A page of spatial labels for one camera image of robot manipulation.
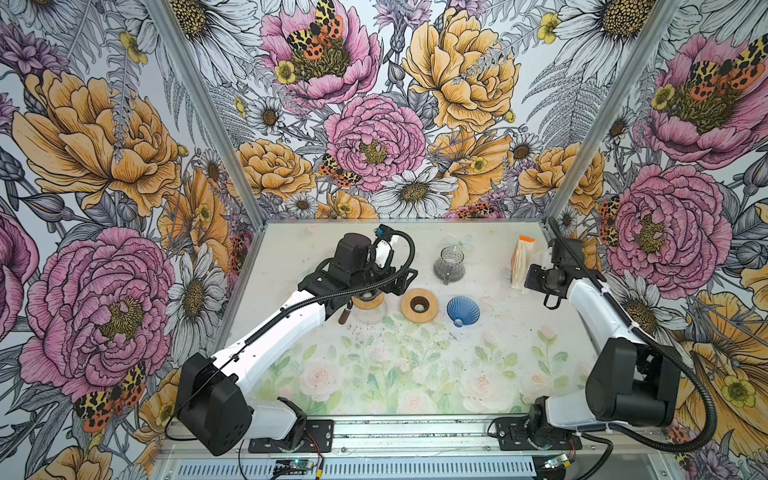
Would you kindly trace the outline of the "smoked grey glass carafe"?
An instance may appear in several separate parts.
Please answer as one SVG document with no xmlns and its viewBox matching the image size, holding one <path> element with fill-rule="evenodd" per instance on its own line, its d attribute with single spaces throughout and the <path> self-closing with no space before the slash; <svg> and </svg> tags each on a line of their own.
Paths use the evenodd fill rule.
<svg viewBox="0 0 768 480">
<path fill-rule="evenodd" d="M 433 272 L 444 285 L 458 282 L 465 275 L 464 259 L 464 252 L 460 246 L 447 246 L 441 250 L 435 261 Z"/>
</svg>

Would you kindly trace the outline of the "blue glass dripper cone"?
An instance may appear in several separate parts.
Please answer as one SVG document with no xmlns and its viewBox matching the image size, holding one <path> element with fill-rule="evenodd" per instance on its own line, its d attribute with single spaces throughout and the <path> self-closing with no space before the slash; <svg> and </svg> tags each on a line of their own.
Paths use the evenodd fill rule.
<svg viewBox="0 0 768 480">
<path fill-rule="evenodd" d="M 474 325 L 481 315 L 478 304 L 465 296 L 452 298 L 446 306 L 446 313 L 457 328 Z"/>
</svg>

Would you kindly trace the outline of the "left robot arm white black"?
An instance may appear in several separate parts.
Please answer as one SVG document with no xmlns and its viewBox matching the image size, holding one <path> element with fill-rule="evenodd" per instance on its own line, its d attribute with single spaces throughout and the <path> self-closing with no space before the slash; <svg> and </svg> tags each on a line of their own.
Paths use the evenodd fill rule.
<svg viewBox="0 0 768 480">
<path fill-rule="evenodd" d="M 295 450 L 309 436 L 307 415 L 292 401 L 247 399 L 284 353 L 338 310 L 367 294 L 403 295 L 417 277 L 416 247 L 405 232 L 381 224 L 374 238 L 347 233 L 332 257 L 297 285 L 289 299 L 245 337 L 182 368 L 173 417 L 213 456 L 244 440 Z"/>
</svg>

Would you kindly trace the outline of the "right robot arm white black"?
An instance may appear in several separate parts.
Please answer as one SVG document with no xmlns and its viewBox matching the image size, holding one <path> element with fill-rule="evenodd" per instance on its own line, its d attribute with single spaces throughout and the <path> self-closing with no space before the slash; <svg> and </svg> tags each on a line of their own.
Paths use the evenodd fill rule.
<svg viewBox="0 0 768 480">
<path fill-rule="evenodd" d="M 597 431 L 617 424 L 666 427 L 674 416 L 680 369 L 667 354 L 635 331 L 632 320 L 602 275 L 588 269 L 574 239 L 550 242 L 552 266 L 529 267 L 525 287 L 545 295 L 556 310 L 571 305 L 584 325 L 597 359 L 579 391 L 542 396 L 530 408 L 528 440 L 546 448 L 577 431 Z"/>
</svg>

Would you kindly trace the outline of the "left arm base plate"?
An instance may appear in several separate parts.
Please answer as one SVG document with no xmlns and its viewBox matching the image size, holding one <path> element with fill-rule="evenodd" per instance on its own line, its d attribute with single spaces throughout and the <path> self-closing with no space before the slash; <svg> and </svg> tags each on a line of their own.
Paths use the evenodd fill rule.
<svg viewBox="0 0 768 480">
<path fill-rule="evenodd" d="M 247 450 L 251 454 L 266 453 L 329 453 L 332 449 L 335 422 L 330 419 L 299 421 L 279 440 L 250 439 Z"/>
</svg>

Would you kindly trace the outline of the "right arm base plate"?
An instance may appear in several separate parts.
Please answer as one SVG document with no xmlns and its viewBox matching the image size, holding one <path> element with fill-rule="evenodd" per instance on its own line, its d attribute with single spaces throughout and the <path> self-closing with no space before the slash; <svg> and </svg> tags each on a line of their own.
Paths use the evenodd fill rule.
<svg viewBox="0 0 768 480">
<path fill-rule="evenodd" d="M 581 438 L 572 431 L 548 424 L 530 426 L 523 416 L 498 417 L 491 421 L 486 433 L 497 440 L 501 451 L 578 451 Z"/>
</svg>

